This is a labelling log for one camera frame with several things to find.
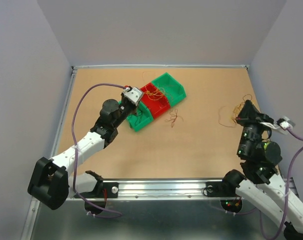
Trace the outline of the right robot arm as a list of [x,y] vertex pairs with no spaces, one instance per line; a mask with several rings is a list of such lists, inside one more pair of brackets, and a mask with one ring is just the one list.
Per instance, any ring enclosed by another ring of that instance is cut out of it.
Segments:
[[[293,132],[295,123],[286,116],[274,121],[259,112],[251,100],[244,102],[235,121],[243,127],[237,149],[242,171],[228,172],[221,183],[222,191],[245,198],[260,215],[272,220],[278,226],[272,239],[283,234],[287,240],[303,240],[303,202],[276,168],[283,159],[279,144],[263,138],[264,132],[277,131],[303,142],[303,138]],[[302,151],[303,146],[294,154],[290,167]]]

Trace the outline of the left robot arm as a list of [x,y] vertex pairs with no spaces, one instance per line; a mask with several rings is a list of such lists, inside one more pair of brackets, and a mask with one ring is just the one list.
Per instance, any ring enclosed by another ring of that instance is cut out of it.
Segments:
[[104,101],[97,121],[81,140],[50,159],[42,157],[36,162],[27,192],[52,210],[81,193],[98,197],[103,191],[99,176],[92,171],[77,176],[77,167],[113,142],[117,128],[136,112],[140,101],[138,94],[133,98],[123,95],[121,102]]

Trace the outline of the near green plastic bin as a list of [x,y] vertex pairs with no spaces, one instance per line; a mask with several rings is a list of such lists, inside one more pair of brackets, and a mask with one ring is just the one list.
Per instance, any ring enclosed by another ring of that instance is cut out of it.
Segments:
[[149,108],[141,101],[136,110],[136,114],[129,115],[126,121],[129,127],[135,132],[139,132],[154,120]]

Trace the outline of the green plastic bin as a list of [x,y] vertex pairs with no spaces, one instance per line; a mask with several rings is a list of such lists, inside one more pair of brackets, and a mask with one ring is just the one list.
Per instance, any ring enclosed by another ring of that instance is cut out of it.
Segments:
[[149,108],[141,101],[136,110],[136,114],[129,115],[126,121],[129,127],[135,132],[139,132],[154,120]]
[[187,96],[184,87],[167,72],[151,83],[165,94],[171,107],[179,104]]

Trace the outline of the red plastic bin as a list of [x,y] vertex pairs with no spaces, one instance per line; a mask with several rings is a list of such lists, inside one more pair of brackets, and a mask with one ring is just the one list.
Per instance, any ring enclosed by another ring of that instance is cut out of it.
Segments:
[[171,108],[165,94],[151,82],[143,86],[141,90],[144,93],[141,100],[149,108],[154,119],[157,119]]

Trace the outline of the far green plastic bin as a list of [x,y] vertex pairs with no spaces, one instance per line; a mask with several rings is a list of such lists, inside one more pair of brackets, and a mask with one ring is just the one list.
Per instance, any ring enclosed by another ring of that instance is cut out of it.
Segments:
[[184,87],[167,72],[151,83],[165,94],[171,107],[179,104],[187,96]]

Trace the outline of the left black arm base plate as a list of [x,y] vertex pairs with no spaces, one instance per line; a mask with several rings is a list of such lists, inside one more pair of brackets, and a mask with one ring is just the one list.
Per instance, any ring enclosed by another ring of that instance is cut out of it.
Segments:
[[94,198],[110,198],[115,199],[118,197],[119,188],[118,182],[101,182],[100,184],[96,184],[93,191],[91,192],[82,192],[80,193],[86,199],[94,199]]

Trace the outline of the aluminium front rail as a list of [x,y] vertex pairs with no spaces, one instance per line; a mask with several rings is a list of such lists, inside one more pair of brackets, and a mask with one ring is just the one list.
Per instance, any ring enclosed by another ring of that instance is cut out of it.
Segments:
[[157,200],[229,200],[236,197],[207,197],[203,194],[206,182],[222,181],[219,178],[177,179],[104,179],[117,182],[118,197],[109,201],[157,201]]

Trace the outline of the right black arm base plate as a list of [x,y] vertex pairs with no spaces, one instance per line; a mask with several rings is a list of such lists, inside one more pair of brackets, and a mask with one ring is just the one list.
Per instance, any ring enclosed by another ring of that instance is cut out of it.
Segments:
[[224,181],[207,181],[203,194],[209,198],[235,198],[236,188]]

